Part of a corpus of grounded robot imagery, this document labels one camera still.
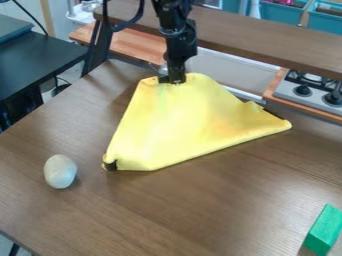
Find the blue container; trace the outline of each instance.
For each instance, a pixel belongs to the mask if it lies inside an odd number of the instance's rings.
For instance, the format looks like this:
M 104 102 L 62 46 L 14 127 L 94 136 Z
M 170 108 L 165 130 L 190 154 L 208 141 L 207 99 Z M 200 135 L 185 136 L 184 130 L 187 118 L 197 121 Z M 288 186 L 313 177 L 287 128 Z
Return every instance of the blue container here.
M 246 8 L 246 16 L 249 15 L 251 9 L 251 1 L 248 0 Z M 222 10 L 232 13 L 239 13 L 240 11 L 240 0 L 222 0 Z
M 322 7 L 325 6 L 327 9 L 342 11 L 342 4 L 328 1 L 315 1 L 308 8 L 308 28 L 342 35 L 342 17 L 316 12 L 316 8 L 319 4 L 321 4 Z
M 303 6 L 302 8 L 269 2 L 260 2 L 260 14 L 264 20 L 271 20 L 290 25 L 298 25 L 303 15 L 304 8 L 308 4 L 305 0 L 295 0 L 295 4 Z
M 238 13 L 240 8 L 240 0 L 223 0 L 222 9 L 227 12 Z

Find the floor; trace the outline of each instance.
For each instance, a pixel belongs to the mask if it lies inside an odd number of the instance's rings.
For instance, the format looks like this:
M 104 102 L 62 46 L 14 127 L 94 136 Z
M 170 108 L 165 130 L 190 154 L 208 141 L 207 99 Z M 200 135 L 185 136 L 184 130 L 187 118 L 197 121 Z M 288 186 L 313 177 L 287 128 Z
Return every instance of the floor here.
M 69 83 L 74 83 L 81 76 L 82 66 L 83 66 L 82 63 L 76 64 L 75 66 L 73 66 L 69 70 L 65 71 L 64 73 L 62 73 L 58 77 L 67 80 Z M 64 83 L 65 82 L 63 82 L 61 80 L 58 81 L 59 85 L 62 85 Z M 42 93 L 44 103 L 46 103 L 48 100 L 50 100 L 52 98 L 51 92 L 52 92 L 52 89 L 55 88 L 55 81 L 51 80 L 51 81 L 46 82 L 44 84 L 44 87 L 45 87 L 45 89 L 51 89 L 47 92 Z M 12 244 L 13 244 L 13 242 L 11 240 L 0 235 L 0 256 L 8 256 L 8 254 L 12 248 Z M 31 256 L 31 254 L 21 248 L 19 250 L 17 256 Z

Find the black table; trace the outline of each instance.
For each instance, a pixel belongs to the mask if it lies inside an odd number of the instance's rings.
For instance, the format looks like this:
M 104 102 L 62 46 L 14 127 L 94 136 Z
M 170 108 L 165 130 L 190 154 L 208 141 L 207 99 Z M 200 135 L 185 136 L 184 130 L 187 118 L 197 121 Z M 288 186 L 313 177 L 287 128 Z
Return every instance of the black table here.
M 39 85 L 82 61 L 86 52 L 85 47 L 36 32 L 0 44 L 2 129 L 40 106 Z M 31 106 L 22 106 L 27 99 Z

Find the round ball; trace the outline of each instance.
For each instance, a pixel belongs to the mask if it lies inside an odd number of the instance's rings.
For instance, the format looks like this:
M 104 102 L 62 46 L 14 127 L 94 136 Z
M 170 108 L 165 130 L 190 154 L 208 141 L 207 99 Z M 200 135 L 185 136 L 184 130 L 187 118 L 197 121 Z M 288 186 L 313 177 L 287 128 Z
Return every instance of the round ball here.
M 69 187 L 75 179 L 76 172 L 76 163 L 64 155 L 54 155 L 44 165 L 46 182 L 57 189 Z

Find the stove knob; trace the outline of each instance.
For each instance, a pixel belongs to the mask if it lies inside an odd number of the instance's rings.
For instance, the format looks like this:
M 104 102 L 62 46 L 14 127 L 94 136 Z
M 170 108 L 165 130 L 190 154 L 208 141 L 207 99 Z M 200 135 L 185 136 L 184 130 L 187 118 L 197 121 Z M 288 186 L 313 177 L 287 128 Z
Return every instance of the stove knob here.
M 334 90 L 333 92 L 326 94 L 323 99 L 328 105 L 342 106 L 342 95 L 338 91 Z
M 297 94 L 298 96 L 302 96 L 302 97 L 308 97 L 308 96 L 311 96 L 312 94 L 310 87 L 307 86 L 306 84 L 302 84 L 294 88 L 293 91 L 295 94 Z

